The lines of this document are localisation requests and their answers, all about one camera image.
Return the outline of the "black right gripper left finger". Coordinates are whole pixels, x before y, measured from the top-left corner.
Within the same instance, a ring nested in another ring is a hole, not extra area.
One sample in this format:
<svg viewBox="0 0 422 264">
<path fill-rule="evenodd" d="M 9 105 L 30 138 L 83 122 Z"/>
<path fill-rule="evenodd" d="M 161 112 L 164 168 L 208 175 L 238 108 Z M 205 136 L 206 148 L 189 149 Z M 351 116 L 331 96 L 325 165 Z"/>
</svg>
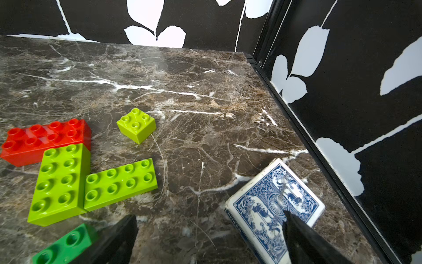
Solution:
<svg viewBox="0 0 422 264">
<path fill-rule="evenodd" d="M 125 216 L 88 247 L 72 264 L 128 264 L 138 233 L 136 216 Z"/>
</svg>

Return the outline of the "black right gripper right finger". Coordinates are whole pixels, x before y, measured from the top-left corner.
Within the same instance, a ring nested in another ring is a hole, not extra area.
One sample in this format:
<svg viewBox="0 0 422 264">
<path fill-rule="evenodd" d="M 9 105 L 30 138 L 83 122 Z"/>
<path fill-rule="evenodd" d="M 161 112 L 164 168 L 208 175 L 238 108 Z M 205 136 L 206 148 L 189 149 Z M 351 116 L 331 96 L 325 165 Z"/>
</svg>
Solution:
<svg viewBox="0 0 422 264">
<path fill-rule="evenodd" d="M 283 223 L 283 234 L 292 264 L 350 264 L 350 260 L 338 252 L 315 230 L 290 211 Z"/>
</svg>

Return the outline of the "red lego brick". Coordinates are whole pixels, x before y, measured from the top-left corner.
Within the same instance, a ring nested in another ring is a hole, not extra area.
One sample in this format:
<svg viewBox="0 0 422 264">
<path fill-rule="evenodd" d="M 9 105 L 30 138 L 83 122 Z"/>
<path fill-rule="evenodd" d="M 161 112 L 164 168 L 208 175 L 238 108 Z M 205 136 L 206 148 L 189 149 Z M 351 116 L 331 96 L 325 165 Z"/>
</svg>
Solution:
<svg viewBox="0 0 422 264">
<path fill-rule="evenodd" d="M 50 148 L 83 143 L 91 150 L 91 136 L 91 128 L 83 119 L 13 128 L 1 146 L 1 158 L 16 167 L 27 166 L 41 162 Z"/>
</svg>

